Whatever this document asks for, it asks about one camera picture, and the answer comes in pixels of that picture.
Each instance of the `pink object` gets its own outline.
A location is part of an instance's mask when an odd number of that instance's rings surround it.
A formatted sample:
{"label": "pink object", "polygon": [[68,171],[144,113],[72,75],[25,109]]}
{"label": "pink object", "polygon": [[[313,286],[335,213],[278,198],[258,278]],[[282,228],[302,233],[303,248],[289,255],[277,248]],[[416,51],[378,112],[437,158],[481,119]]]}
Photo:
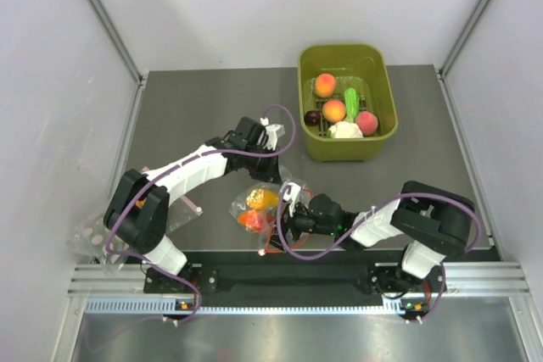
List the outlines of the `pink object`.
{"label": "pink object", "polygon": [[360,128],[362,135],[371,136],[377,130],[379,121],[374,114],[360,112],[358,116],[356,116],[356,124]]}

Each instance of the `plastic bag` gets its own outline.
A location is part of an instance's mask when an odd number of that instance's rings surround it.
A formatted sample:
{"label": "plastic bag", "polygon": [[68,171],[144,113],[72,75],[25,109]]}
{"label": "plastic bag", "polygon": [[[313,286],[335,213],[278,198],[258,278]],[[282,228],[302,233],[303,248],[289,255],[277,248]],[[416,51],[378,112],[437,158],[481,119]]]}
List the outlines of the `plastic bag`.
{"label": "plastic bag", "polygon": [[[279,166],[279,174],[284,182],[295,182],[302,187],[300,202],[308,205],[312,191],[307,189],[304,181],[292,177],[283,166]],[[277,206],[281,186],[266,182],[254,184],[241,192],[230,205],[230,214],[250,233],[258,233],[258,253],[268,253],[270,241],[275,232]]]}
{"label": "plastic bag", "polygon": [[[109,235],[109,230],[104,226],[105,208],[106,204],[69,231],[66,245],[73,253],[97,259],[104,271],[110,273],[121,268],[126,256],[109,255],[105,251],[105,241]],[[118,237],[113,238],[111,245],[116,251],[128,249],[128,244]]]}
{"label": "plastic bag", "polygon": [[[143,167],[142,171],[148,171],[148,167]],[[194,218],[203,213],[202,209],[185,196],[177,199],[168,208],[168,219],[166,221],[166,235],[172,233],[178,227],[187,224]]]}

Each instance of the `green basket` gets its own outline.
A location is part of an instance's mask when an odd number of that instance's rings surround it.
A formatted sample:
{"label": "green basket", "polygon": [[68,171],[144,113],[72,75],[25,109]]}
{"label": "green basket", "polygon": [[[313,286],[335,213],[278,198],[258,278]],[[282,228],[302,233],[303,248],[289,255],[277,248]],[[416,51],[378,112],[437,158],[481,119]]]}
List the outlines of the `green basket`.
{"label": "green basket", "polygon": [[[373,136],[361,139],[327,138],[331,124],[322,114],[317,126],[304,123],[307,111],[322,112],[322,106],[328,100],[314,93],[315,79],[323,73],[336,78],[334,99],[343,101],[347,88],[356,89],[360,95],[360,111],[367,110],[378,118],[379,127]],[[307,48],[299,55],[298,88],[299,114],[307,153],[316,161],[373,159],[398,128],[398,116],[383,55],[372,46],[330,44]]]}

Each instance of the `toy vegetable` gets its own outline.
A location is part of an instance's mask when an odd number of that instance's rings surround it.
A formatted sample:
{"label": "toy vegetable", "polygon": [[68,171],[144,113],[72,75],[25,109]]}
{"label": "toy vegetable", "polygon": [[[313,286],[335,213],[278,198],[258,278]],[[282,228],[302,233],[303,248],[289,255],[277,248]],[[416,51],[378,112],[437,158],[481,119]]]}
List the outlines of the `toy vegetable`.
{"label": "toy vegetable", "polygon": [[344,92],[345,107],[347,115],[344,120],[330,126],[328,136],[333,139],[355,139],[364,137],[360,127],[355,123],[355,118],[358,115],[358,104],[360,97],[355,88],[349,88]]}

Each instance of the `gray tabletop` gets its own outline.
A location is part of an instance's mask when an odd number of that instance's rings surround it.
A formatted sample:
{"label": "gray tabletop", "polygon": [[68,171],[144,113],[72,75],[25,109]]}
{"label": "gray tabletop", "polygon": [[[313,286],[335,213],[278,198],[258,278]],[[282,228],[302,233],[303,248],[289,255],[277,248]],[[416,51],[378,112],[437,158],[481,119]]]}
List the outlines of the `gray tabletop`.
{"label": "gray tabletop", "polygon": [[[308,157],[300,133],[281,164],[325,192],[349,211],[367,210],[397,194],[405,181],[417,180],[474,201],[473,189],[458,146],[433,66],[388,67],[400,126],[379,156],[368,162],[317,163]],[[298,112],[295,68],[151,72],[127,168],[162,167],[180,159],[213,136],[224,136],[242,116],[258,119],[264,109],[280,103]],[[291,132],[286,114],[270,114]],[[204,210],[196,220],[171,234],[181,249],[247,250],[257,248],[249,234],[228,213],[232,200],[255,184],[240,170],[208,182],[188,194]],[[397,237],[376,248],[403,248]],[[330,238],[311,236],[304,248],[324,248]],[[485,238],[479,247],[488,247]]]}
{"label": "gray tabletop", "polygon": [[[142,317],[85,318],[88,342],[98,347]],[[507,298],[447,298],[427,324],[399,320],[396,315],[200,315],[176,329],[148,321],[98,354],[87,351],[80,334],[72,362],[528,361]]]}

